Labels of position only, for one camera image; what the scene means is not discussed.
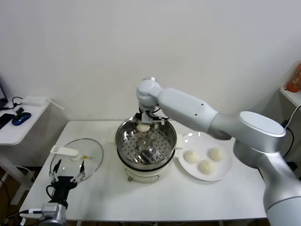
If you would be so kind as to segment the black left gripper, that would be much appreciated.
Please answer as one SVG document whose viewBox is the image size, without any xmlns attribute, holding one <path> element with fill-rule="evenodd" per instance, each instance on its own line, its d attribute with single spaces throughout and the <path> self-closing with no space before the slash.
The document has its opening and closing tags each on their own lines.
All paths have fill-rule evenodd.
<svg viewBox="0 0 301 226">
<path fill-rule="evenodd" d="M 49 176 L 51 184 L 48 187 L 54 189 L 54 193 L 48 196 L 50 197 L 50 203 L 59 203 L 61 205 L 68 205 L 67 198 L 69 191 L 76 188 L 78 183 L 82 182 L 85 179 L 85 165 L 84 161 L 82 161 L 79 173 L 75 177 L 70 176 L 59 176 L 58 170 L 61 164 L 61 159 L 54 165 L 54 167 L 50 168 Z"/>
</svg>

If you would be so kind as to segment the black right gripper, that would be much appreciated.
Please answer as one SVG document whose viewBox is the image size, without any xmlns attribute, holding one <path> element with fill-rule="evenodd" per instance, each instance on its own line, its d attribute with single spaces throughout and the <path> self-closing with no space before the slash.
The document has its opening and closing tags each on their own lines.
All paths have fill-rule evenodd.
<svg viewBox="0 0 301 226">
<path fill-rule="evenodd" d="M 150 112 L 136 113 L 135 118 L 136 126 L 142 122 L 144 124 L 151 124 L 150 127 L 154 130 L 158 129 L 158 122 L 156 122 L 157 116 L 153 116 Z"/>
</svg>

